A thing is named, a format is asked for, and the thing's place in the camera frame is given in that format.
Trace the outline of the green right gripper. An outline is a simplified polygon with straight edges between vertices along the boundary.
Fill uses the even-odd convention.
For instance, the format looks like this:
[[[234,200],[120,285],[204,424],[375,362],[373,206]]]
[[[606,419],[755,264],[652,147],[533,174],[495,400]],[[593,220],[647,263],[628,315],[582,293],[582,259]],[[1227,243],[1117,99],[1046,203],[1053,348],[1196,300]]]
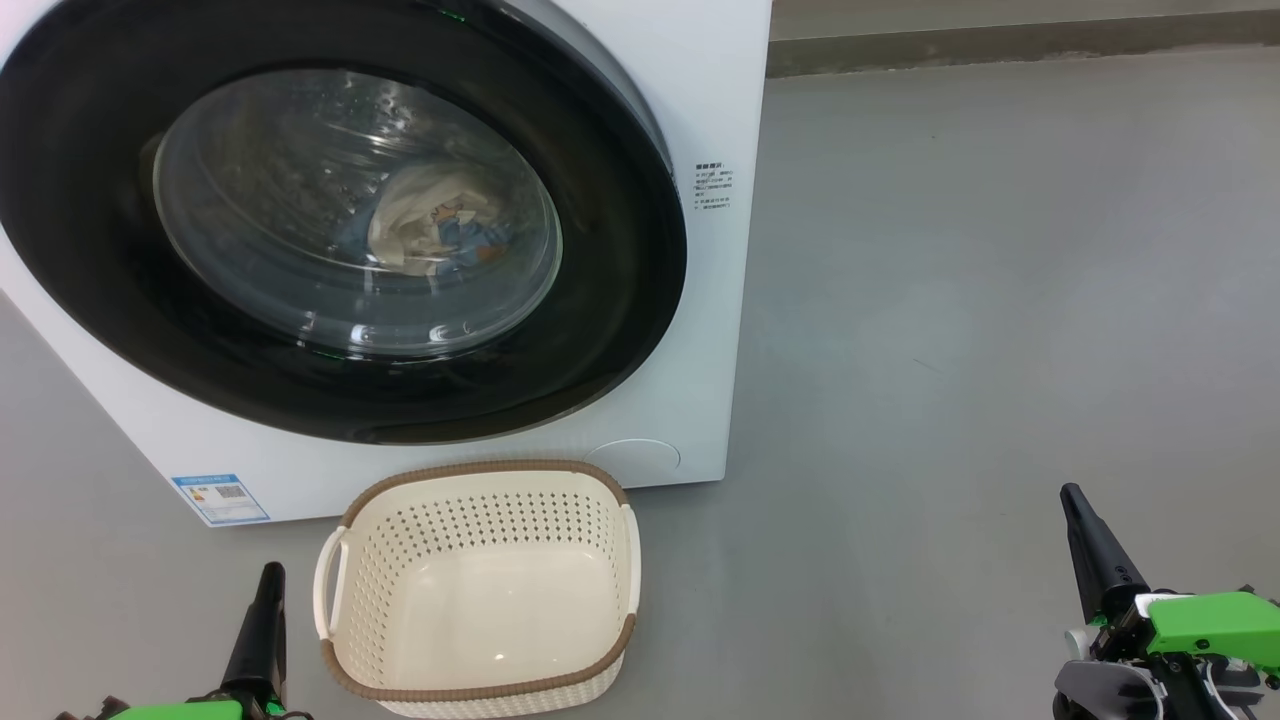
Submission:
[[[1256,719],[1277,697],[1277,602],[1235,591],[1147,593],[1082,488],[1060,489],[1083,618],[1055,678],[1055,719]]]

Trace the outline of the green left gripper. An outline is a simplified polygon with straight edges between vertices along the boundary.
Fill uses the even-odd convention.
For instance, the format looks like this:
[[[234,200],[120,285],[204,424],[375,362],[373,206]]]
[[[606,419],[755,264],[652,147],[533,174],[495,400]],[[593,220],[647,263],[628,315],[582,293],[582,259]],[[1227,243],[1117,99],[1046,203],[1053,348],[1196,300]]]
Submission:
[[[301,719],[285,710],[285,569],[266,562],[244,612],[221,688],[182,703],[128,705],[109,696],[96,715],[60,712],[56,719]]]

